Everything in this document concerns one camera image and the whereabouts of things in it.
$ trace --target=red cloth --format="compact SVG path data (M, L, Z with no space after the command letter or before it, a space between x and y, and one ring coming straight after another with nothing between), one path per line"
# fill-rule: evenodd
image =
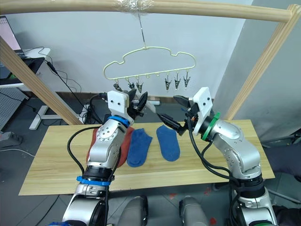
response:
M88 158L89 158L91 147L93 146L93 144L96 141L97 130L98 129L94 129L93 130L92 141L91 141L91 145L90 145L89 151L87 153L86 162L88 162ZM124 162L127 160L127 153L128 153L129 148L130 148L131 136L132 136L132 132L133 131L134 131L134 129L132 127L129 127L127 129L126 136L125 136L125 138L123 140L123 143L121 144L121 157L120 157L120 161L119 161L119 164L118 164L117 167L122 166L124 164Z
M122 166L124 164L124 162L127 160L127 154L128 154L128 150L130 148L131 137L132 137L133 131L134 131L134 129L132 127L129 127L127 129L126 136L124 137L123 143L120 146L121 147L121 157L120 157L120 161L119 161L117 167Z

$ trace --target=clothes hanger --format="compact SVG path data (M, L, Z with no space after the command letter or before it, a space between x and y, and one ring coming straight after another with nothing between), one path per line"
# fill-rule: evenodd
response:
M189 69L191 68L194 68L196 66L196 59L195 57L190 54L190 53L186 53L186 52L177 52L176 54L173 54L171 49L169 48L166 48L166 47L159 47L159 46L146 46L146 43L145 43L145 38L144 38L144 34L143 34L143 28L142 28L142 23L141 23L141 18L140 18L140 14L139 14L139 8L138 8L138 4L137 4L137 1L136 1L136 7L137 7L137 12L138 12L138 18L139 18L139 22L140 22L140 28L141 28L141 34L142 34L142 38L143 38L143 42L144 42L144 47L142 48L139 48L139 49L135 49L135 50L132 50L126 54L124 54L122 56L122 61L121 62L118 62L118 61L112 61L110 62L109 64L107 64L104 68L103 68L103 75L106 79L109 79L109 80L115 80L116 82L119 80L119 79L126 79L128 81L129 78L132 78L132 77L135 77L136 79L139 79L140 76L146 76L146 78L150 78L151 75L156 75L157 77L161 74L161 73L166 73L166 74L169 74L170 72L179 72L181 70L186 70L187 72L189 71ZM149 49L163 49L163 50L167 50L169 51L169 54L170 56L172 57L177 57L179 54L184 54L184 55L188 55L192 58L194 64L192 66L188 66L188 67L183 67L183 68L176 68L176 69L172 69L172 70L163 70L163 71L157 71L157 72L150 72L150 73L142 73L142 74L134 74L134 75L129 75L129 76L119 76L119 77L108 77L106 75L106 69L113 65L113 64L119 64L119 65L122 65L126 62L126 57L130 54L133 54L133 53L136 53L136 52L139 52L139 51L147 51Z

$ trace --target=computer monitor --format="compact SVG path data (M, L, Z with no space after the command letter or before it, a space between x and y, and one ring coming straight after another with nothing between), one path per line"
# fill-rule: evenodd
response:
M24 54L6 16L0 16L0 35L18 55Z

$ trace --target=gray device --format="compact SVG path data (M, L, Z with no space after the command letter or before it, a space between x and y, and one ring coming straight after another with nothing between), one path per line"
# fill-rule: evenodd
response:
M22 143L22 136L13 132L6 132L0 134L0 147L16 146Z

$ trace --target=black cable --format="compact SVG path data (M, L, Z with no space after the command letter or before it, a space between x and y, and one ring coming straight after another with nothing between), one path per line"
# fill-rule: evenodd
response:
M191 140L191 143L192 143L192 146L194 147L196 153L198 154L198 156L200 157L204 167L212 172L213 174L217 175L217 176L220 176L222 178L225 178L225 179L228 179L230 181L232 181L236 186L239 186L239 182L236 178L234 178L232 176L232 173L229 169L225 168L225 167L220 167L220 166L215 166L215 165L212 165L211 163L209 163L205 158L204 158L204 154L205 152L208 150L208 148L212 145L213 141L211 140L209 142L209 144L203 149L202 153L199 151L196 143L195 143L195 140L194 140L194 137L193 137L193 133L192 133L192 125L191 125L191 118L190 117L187 117L187 121L188 121L188 131L189 131L189 136L190 136L190 140ZM219 172L216 172L215 170L213 170L212 168L214 169L217 169L217 170L224 170L226 172L228 172L229 176L226 176L224 174L221 174ZM229 191L229 200L230 200L230 208L229 208L229 220L230 220L230 224L231 226L237 226L237 222L234 218L234 215L233 215L233 206L235 204L235 202L238 200L240 194L239 192L237 193L237 195L235 196L235 198L232 200L232 187L231 187L231 184L229 182L229 185L230 185L230 191Z
M67 84L67 81L68 81L67 78L65 78L65 77L63 77L63 76L61 76L61 75L58 75L58 74L54 73L50 68L49 68L49 70L50 70L50 72L51 72L52 74L54 74L55 76L62 77L63 79L66 79L66 84ZM75 92L77 92L77 89L76 89L75 87L69 86L69 85L67 85L67 86L68 86L69 88L75 89Z
M39 50L39 51L38 51L38 53L39 53L39 54L41 54L41 55L44 55L44 56L47 56L47 57L49 57L49 58L50 58L50 60L51 60L51 64L53 64L53 61L52 61L52 58L51 58L51 56L49 56L49 55L47 55L47 54L43 54L43 53L41 53L41 51L42 51L43 49L45 49L45 47L44 47L44 46L38 46L38 47L31 48L31 49L28 49L28 50L26 50L26 51L23 51L23 52L24 52L24 53L26 53L26 52L28 52L28 51L31 51L31 50L33 50L33 49L36 49L36 48L42 48L41 50Z
M105 214L104 214L104 224L107 225L109 213L109 186L105 188Z
M68 79L68 74L67 74L66 72L63 72L63 71L60 71L60 70L57 70L57 72L64 73L64 74L66 75L67 80L72 80L72 81L74 81L76 84L78 84L78 86L79 86L79 88L80 88L80 93L81 93L81 85L80 85L77 81L75 81L74 79Z
M95 119L92 116L92 111L91 111L91 106L90 105L88 106L87 111L84 113L82 118L84 118L84 117L85 117L84 124L94 124L95 123Z
M194 137L193 137L193 134L192 134L192 125L191 125L191 121L190 121L190 117L187 117L187 125L188 125L188 131L189 131L189 137L190 137L190 140L191 140L191 143L192 143L192 146L193 148L195 149L196 153L198 154L199 158L201 159L204 167L212 172L213 174L219 176L219 177L222 177L222 178L225 178L225 179L228 179L228 180L232 180L234 181L234 183L238 184L238 181L236 178L232 177L231 176L231 172L225 168L225 167L221 167L221 166L215 166L215 165L212 165L211 163L209 163L202 155L202 153L199 151L198 147L197 147L197 144L194 140ZM209 144L204 148L204 152L211 146L212 144L212 141L209 142ZM230 173L230 176L226 176L224 174L221 174L219 172L216 172L215 170L211 169L211 168L214 168L214 169L217 169L217 170L224 170L226 172L229 172Z
M78 97L75 95L75 93L73 93L73 91L70 89L70 87L68 86L68 84L62 79L62 77L58 74L58 72L56 71L56 69L54 68L54 66L49 62L47 61L47 65L49 67L49 69L51 71L53 71L60 79L61 81L67 86L67 88L70 90L70 92L74 95L74 97L77 99L77 101L82 105L82 107L84 109L86 109L88 111L88 109L86 108L86 106L83 105L83 103L78 99ZM102 124L102 121L101 120L98 120L97 118L95 118L93 115L92 115L92 118L95 119L99 124Z
M39 223L41 223L42 220L47 216L47 214L50 212L51 208L54 206L54 204L56 203L56 201L58 200L59 197L60 197L60 195L57 196L57 198L55 199L55 201L53 202L53 204L49 207L49 209L47 210L47 212L45 213L45 215L41 218L41 220L38 221L38 223L36 223L35 226L39 225Z
M73 155L71 149L70 149L70 144L71 144L71 141L76 137L76 135L78 135L79 133L83 132L83 131L86 131L88 129L97 129L99 128L99 126L93 126L93 127L87 127L87 128L83 128L79 131L77 131L76 133L74 133L68 140L68 143L67 143L67 151L69 153L69 155L71 156L71 158L76 162L76 164L79 166L80 170L81 170L81 173L82 175L85 173L85 169L83 168L82 164L77 160L77 158Z
M103 121L98 117L98 115L96 114L95 110L94 110L94 105L92 104L93 102L93 99L96 98L96 97L99 97L98 94L95 94L93 95L91 98L90 98L90 101L89 101L89 106L92 108L92 113L94 114L94 116L98 119L98 121L100 121L100 124L103 124Z
M10 99L20 101L21 103L23 102L22 100L12 98L12 97L10 97L9 95L6 95L5 93L0 92L0 94L5 95L5 96L7 96L7 97L10 98ZM23 104L24 104L25 106L30 107L30 108L32 109L32 111L35 112L35 113L39 116L39 118L41 119L41 122L42 122L42 124L43 124L44 126L52 126L52 125L55 124L57 121L61 120L61 119L57 119L57 120L55 120L55 121L54 121L53 123L51 123L51 124L45 124L45 123L43 122L43 120L42 120L42 117L41 117L40 114L37 112L37 109L36 109L35 107L30 106L30 105L27 105L27 104L25 104L25 103L23 103Z
M230 203L230 207L229 207L229 217L230 217L230 223L232 226L238 226L237 224L237 221L235 220L235 217L234 217L234 213L233 213L233 207L234 207L234 204L237 202L237 200L239 199L240 197L240 193L238 192L234 199L232 200L232 202Z

